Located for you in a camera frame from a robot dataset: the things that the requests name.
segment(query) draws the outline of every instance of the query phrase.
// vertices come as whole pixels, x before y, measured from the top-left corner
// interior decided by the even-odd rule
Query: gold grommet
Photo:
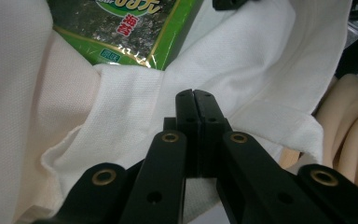
[[[108,178],[101,179],[100,175],[109,174]],[[92,176],[92,183],[96,186],[104,186],[112,183],[116,179],[116,171],[112,169],[103,169]]]
[[[229,139],[236,143],[245,143],[248,141],[248,138],[242,133],[234,133],[229,137]]]
[[[336,177],[326,171],[312,170],[310,171],[310,176],[316,182],[328,187],[335,187],[338,185],[338,180]]]
[[[162,135],[162,140],[164,142],[176,142],[177,140],[179,140],[179,135],[177,135],[176,133],[166,133],[164,135]]]

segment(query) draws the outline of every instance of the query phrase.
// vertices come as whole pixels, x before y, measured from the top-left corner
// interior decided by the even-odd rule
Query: beige cloth
[[[338,81],[316,119],[324,127],[324,165],[358,186],[358,77],[346,75]]]

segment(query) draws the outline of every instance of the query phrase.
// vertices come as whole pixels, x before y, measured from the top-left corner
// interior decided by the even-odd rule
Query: brass ring
[[[179,140],[179,135],[177,135],[176,133],[166,133],[164,135],[162,135],[162,140],[164,142],[176,142],[177,140]]]
[[[242,133],[234,133],[229,137],[229,139],[236,143],[245,143],[248,141],[248,138]]]
[[[100,175],[102,174],[109,174],[108,178],[101,179]],[[112,183],[116,179],[116,171],[112,169],[103,169],[98,171],[92,176],[92,183],[96,186],[104,186]]]
[[[328,187],[335,187],[338,185],[338,180],[336,179],[336,177],[331,175],[330,173],[327,173],[326,171],[312,170],[310,171],[310,176],[316,182]]]

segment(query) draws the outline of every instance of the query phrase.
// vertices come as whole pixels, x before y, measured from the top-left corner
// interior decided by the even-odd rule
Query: white cloth
[[[0,0],[0,223],[32,204],[58,209],[97,163],[142,159],[186,89],[212,93],[233,128],[275,159],[286,146],[321,161],[310,113],[343,50],[350,4],[262,0],[222,13],[205,0],[186,49],[162,72],[92,67],[51,30],[45,1]],[[216,201],[212,180],[189,180],[186,221]]]

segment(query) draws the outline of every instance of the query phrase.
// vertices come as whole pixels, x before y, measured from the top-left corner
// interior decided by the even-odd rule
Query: snack package
[[[163,70],[177,55],[200,0],[48,0],[56,30],[92,64]]]

